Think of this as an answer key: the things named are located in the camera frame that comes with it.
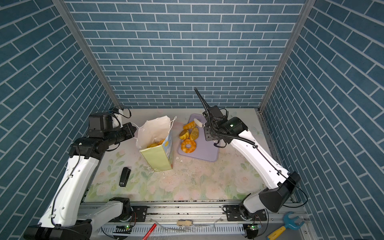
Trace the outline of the metal kitchen tongs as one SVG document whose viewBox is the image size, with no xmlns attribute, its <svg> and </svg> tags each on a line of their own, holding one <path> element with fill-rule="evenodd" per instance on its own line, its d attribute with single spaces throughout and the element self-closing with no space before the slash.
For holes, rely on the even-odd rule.
<svg viewBox="0 0 384 240">
<path fill-rule="evenodd" d="M 204 127 L 204 124 L 200 120 L 195 118 L 194 122 L 195 122 L 196 126 L 198 126 L 199 128 L 203 128 Z"/>
</svg>

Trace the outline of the white green paper bag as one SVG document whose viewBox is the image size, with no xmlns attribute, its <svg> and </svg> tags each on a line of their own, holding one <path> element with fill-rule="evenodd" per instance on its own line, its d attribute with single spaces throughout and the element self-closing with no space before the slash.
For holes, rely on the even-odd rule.
<svg viewBox="0 0 384 240">
<path fill-rule="evenodd" d="M 136 147 L 155 172 L 173 168 L 172 127 L 177 118 L 147 120 L 138 129 Z"/>
</svg>

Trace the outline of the braided fake bread loaf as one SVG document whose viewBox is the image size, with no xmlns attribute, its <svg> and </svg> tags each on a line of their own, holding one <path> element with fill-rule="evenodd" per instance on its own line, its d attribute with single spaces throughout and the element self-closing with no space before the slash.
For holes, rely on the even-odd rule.
<svg viewBox="0 0 384 240">
<path fill-rule="evenodd" d="M 154 142 L 154 143 L 148 145 L 147 148 L 153 148 L 153 147 L 161 146 L 164 141 L 165 141 L 165 139 L 162 139 L 162 140 L 160 140 L 158 142 Z"/>
</svg>

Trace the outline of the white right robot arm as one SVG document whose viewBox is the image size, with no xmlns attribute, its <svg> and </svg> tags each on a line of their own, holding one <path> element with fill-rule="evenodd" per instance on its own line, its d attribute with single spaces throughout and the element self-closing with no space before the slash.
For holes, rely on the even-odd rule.
<svg viewBox="0 0 384 240">
<path fill-rule="evenodd" d="M 266 185 L 264 190 L 249 194 L 242 200 L 239 204 L 241 215 L 249 218 L 264 209 L 277 213 L 297 188 L 300 175 L 297 172 L 289 173 L 276 162 L 238 117 L 229 119 L 217 106 L 205 106 L 204 109 L 206 140 L 224 141 L 233 146 L 254 167 Z"/>
</svg>

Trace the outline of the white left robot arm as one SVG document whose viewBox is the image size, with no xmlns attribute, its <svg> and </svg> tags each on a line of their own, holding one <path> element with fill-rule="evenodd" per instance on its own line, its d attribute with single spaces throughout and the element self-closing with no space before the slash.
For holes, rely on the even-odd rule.
<svg viewBox="0 0 384 240">
<path fill-rule="evenodd" d="M 110 146 L 132 139 L 136 130 L 127 123 L 114 131 L 97 129 L 95 134 L 75 140 L 58 190 L 38 224 L 26 228 L 24 239 L 89 240 L 94 231 L 110 220 L 129 222 L 133 209 L 128 198 L 112 198 L 82 218 L 78 213 L 105 152 Z"/>
</svg>

